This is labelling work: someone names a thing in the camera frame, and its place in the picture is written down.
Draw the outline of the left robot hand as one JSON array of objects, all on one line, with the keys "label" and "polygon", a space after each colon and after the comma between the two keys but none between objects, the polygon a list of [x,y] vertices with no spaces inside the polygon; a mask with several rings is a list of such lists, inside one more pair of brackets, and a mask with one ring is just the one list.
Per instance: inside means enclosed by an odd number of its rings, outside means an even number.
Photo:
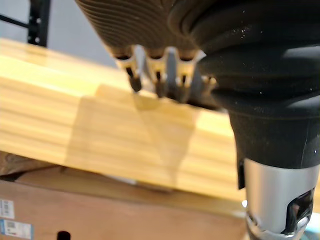
[{"label": "left robot hand", "polygon": [[165,96],[174,47],[176,95],[198,69],[235,137],[238,187],[252,240],[298,240],[320,172],[320,3],[317,0],[79,0],[77,5],[142,88],[134,47]]}]

